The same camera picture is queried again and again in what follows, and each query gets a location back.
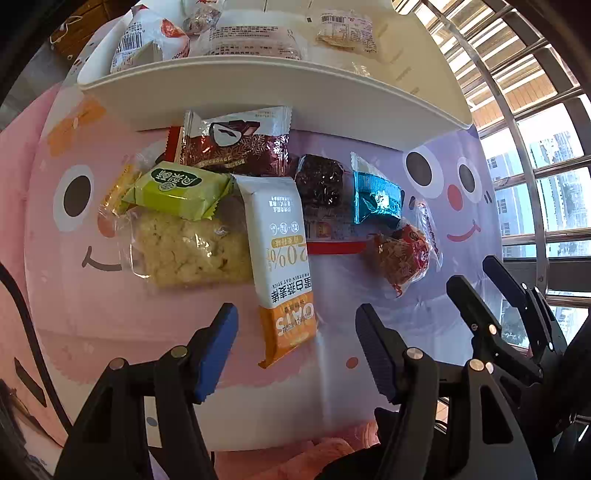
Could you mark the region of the white orange oats bar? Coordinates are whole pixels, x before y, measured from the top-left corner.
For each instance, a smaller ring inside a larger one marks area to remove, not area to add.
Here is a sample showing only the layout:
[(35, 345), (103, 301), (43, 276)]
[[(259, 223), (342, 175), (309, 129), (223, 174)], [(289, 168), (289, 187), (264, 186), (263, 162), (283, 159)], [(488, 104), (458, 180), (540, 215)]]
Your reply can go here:
[(315, 339), (318, 319), (312, 293), (304, 212), (290, 177), (235, 176), (249, 237), (249, 255), (270, 368)]

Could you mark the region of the rice crisp clear pack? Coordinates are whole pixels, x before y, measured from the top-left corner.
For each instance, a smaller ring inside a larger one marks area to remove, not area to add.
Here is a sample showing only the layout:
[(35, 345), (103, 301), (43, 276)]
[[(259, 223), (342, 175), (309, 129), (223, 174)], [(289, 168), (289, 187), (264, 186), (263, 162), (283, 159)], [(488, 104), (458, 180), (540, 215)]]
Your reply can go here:
[(117, 221), (124, 267), (159, 289), (252, 282), (245, 215), (189, 221), (143, 207)]

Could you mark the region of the red candy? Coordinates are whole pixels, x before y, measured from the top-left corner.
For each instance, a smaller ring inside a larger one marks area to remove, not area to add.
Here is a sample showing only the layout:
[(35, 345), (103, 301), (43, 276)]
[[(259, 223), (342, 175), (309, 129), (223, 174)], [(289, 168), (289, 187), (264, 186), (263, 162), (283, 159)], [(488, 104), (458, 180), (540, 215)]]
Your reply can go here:
[(367, 243), (370, 265), (377, 268), (397, 297), (430, 270), (443, 268), (437, 227), (425, 199), (415, 201), (411, 218), (403, 218), (389, 235), (373, 235)]

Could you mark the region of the green pastry packet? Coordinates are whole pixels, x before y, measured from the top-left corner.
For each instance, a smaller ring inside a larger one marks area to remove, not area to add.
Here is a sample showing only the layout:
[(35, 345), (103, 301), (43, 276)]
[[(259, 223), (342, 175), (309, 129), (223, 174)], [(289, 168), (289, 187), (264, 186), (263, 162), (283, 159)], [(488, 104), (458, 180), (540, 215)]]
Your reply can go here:
[(229, 191), (228, 174), (162, 161), (134, 182), (122, 202), (189, 221), (211, 220)]

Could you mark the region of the blue foil candy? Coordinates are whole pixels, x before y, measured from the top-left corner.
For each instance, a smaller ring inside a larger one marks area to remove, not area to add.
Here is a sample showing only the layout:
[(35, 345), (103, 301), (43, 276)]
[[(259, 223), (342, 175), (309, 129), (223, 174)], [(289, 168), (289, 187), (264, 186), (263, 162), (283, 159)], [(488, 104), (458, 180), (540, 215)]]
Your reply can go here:
[(353, 221), (381, 223), (396, 228), (403, 216), (404, 192), (375, 165), (351, 153)]

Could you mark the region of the yellow pineapple cake pack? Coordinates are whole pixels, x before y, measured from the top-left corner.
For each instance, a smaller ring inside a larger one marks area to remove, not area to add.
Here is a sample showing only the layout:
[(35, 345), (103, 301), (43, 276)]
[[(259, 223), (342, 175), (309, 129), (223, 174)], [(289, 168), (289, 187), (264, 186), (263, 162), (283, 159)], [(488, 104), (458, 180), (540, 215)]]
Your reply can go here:
[(139, 176), (140, 170), (135, 165), (126, 164), (103, 197), (99, 206), (99, 214), (103, 217), (123, 215), (130, 207), (130, 204), (123, 198)]

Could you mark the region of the dark jelly red-edged pack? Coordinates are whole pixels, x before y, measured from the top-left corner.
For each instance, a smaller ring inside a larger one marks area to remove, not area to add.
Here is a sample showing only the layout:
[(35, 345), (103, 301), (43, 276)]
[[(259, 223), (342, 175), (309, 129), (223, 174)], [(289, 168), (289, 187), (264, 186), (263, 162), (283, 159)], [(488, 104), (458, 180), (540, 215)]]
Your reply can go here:
[(305, 154), (298, 158), (294, 181), (303, 205), (308, 253), (362, 253), (368, 235), (353, 221), (352, 172), (338, 160)]

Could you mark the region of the red white biscuit packet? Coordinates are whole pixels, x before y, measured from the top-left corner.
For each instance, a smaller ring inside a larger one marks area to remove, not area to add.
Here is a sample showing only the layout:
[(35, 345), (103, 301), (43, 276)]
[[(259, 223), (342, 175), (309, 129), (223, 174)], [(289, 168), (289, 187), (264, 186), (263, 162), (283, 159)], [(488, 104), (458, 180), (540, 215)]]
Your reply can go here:
[(169, 128), (167, 141), (166, 141), (166, 148), (164, 151), (164, 160), (166, 162), (171, 162), (171, 163), (175, 162), (181, 133), (182, 133), (181, 126), (172, 126)]

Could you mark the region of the maroon chestnut snack packet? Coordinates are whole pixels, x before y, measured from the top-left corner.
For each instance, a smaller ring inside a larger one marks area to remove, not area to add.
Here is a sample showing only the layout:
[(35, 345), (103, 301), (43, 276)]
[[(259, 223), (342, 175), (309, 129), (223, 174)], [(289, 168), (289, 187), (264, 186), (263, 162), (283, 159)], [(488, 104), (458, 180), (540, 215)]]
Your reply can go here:
[(216, 173), (293, 176), (296, 160), (288, 152), (293, 109), (266, 107), (203, 119), (184, 114), (173, 161)]

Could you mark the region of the silver white snack bag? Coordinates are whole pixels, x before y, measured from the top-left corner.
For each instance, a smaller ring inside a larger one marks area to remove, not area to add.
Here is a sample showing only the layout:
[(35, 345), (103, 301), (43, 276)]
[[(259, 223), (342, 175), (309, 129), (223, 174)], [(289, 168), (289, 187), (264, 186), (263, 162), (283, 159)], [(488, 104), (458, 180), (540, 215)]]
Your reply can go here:
[(132, 20), (111, 61), (111, 73), (188, 56), (190, 39), (181, 28), (143, 4), (133, 6), (131, 12)]

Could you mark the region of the clear bread package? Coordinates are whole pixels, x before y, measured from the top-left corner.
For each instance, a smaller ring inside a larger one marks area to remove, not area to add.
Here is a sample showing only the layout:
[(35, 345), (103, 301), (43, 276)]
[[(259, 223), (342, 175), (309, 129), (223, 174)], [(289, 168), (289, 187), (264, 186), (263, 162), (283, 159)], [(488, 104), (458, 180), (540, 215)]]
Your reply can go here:
[(190, 57), (256, 56), (308, 59), (304, 18), (279, 11), (226, 10), (217, 23), (190, 41)]

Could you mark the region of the clear puffed snack bag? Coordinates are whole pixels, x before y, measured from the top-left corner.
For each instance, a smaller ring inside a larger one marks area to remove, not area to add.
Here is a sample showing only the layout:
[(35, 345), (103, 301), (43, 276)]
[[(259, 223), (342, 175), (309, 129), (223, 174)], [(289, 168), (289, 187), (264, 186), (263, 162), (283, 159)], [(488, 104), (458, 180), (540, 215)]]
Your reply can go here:
[(353, 10), (322, 11), (317, 39), (329, 47), (370, 58), (379, 53), (372, 19)]

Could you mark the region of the nut brittle clear pack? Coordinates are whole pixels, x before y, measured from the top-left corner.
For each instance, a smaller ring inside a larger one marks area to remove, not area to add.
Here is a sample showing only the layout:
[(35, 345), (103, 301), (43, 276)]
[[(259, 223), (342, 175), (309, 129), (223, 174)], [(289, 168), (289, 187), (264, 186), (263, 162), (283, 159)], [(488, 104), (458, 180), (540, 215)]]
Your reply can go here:
[(213, 28), (221, 18), (224, 1), (187, 0), (182, 2), (183, 30), (187, 35), (198, 36)]

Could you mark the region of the cartoon printed tablecloth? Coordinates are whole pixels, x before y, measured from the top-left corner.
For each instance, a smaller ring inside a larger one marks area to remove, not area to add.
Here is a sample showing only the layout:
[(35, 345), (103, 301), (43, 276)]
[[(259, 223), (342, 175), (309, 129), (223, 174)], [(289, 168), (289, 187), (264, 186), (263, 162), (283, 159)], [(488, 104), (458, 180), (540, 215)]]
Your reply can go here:
[(57, 398), (75, 419), (108, 365), (159, 358), (211, 323), (221, 305), (238, 310), (238, 334), (214, 392), (197, 408), (208, 447), (253, 450), (324, 437), (363, 423), (384, 403), (356, 337), (355, 313), (373, 305), (384, 324), (432, 358), (462, 365), (472, 334), (446, 293), (466, 277), (498, 310), (501, 297), (482, 269), (501, 250), (492, 180), (475, 130), (444, 135), (411, 154), (344, 138), (295, 131), (298, 153), (376, 165), (408, 199), (432, 213), (441, 266), (403, 295), (363, 254), (310, 259), (318, 334), (269, 368), (252, 280), (245, 212), (225, 198), (228, 227), (206, 257), (178, 231), (165, 235), (166, 282), (158, 286), (124, 263), (113, 226), (99, 205), (135, 154), (164, 151), (163, 130), (133, 132), (73, 86), (49, 110), (32, 166), (24, 263), (32, 322)]

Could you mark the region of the pink bed sheet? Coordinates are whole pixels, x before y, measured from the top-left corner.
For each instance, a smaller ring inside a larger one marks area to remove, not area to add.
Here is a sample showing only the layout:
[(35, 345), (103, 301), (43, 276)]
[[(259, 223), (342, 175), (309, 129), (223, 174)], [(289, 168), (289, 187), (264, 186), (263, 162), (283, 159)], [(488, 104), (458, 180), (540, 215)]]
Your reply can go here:
[[(59, 91), (54, 85), (33, 101), (1, 132), (1, 265), (22, 294), (27, 293), (24, 266), (25, 216), (32, 164), (46, 118)], [(67, 434), (51, 404), (41, 404), (18, 377), (19, 363), (41, 382), (21, 317), (6, 288), (1, 289), (1, 379), (27, 407), (53, 443), (62, 446)]]

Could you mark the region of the white plastic bin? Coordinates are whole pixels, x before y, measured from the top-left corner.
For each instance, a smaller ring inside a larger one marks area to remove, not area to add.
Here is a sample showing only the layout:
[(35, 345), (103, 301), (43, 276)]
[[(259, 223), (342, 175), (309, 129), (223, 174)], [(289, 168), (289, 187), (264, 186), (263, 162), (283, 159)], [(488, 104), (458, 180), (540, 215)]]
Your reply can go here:
[[(377, 50), (353, 53), (318, 39), (325, 13), (372, 21)], [(122, 16), (81, 67), (79, 89), (130, 128), (178, 125), (202, 117), (287, 106), (297, 130), (409, 150), (473, 119), (445, 56), (414, 15), (389, 1), (229, 1), (221, 26), (277, 26), (301, 42), (301, 59), (191, 56), (112, 72), (130, 15)]]

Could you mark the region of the wooden desk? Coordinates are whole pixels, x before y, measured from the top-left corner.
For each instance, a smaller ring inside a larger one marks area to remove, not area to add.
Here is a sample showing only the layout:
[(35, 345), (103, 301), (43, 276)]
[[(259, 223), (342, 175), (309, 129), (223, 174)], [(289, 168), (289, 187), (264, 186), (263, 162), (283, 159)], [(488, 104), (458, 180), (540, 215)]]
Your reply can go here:
[(68, 62), (73, 62), (95, 31), (125, 14), (135, 1), (85, 1), (49, 37), (50, 47)]

